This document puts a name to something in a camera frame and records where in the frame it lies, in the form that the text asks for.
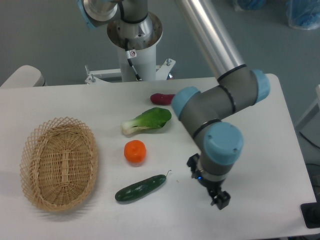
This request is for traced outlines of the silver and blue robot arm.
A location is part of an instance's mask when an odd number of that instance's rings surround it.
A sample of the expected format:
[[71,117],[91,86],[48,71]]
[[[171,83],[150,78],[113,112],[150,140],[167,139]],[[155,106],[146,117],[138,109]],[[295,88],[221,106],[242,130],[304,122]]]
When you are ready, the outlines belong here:
[[[79,0],[79,10],[88,28],[107,26],[109,40],[117,47],[123,82],[156,81],[166,77],[156,67],[156,45],[163,28],[145,0]],[[270,82],[260,70],[250,70],[208,0],[178,0],[178,9],[192,30],[218,85],[205,92],[186,87],[171,106],[200,154],[187,165],[192,177],[203,185],[219,209],[230,202],[221,186],[239,158],[244,140],[241,132],[224,122],[249,106],[264,100]]]

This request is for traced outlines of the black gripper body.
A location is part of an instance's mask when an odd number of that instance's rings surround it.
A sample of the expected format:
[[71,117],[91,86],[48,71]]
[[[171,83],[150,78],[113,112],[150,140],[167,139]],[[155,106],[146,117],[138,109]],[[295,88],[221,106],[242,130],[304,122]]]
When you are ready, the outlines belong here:
[[197,170],[199,173],[199,178],[193,178],[193,179],[198,180],[201,185],[206,187],[208,193],[209,193],[209,190],[222,189],[221,185],[227,177],[226,174],[213,175],[205,171],[203,166],[201,165],[200,156],[197,162]]

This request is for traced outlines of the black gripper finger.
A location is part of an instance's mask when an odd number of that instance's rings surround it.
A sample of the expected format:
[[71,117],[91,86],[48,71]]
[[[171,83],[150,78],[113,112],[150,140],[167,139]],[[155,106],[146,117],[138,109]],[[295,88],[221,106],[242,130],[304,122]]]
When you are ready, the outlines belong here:
[[229,205],[230,195],[226,191],[222,191],[220,188],[210,189],[209,196],[211,197],[211,205],[216,205],[219,210],[222,210]]
[[197,170],[197,164],[199,160],[200,155],[198,153],[192,155],[188,161],[187,161],[187,166],[190,168],[191,171],[191,177],[192,178],[199,178],[199,171]]

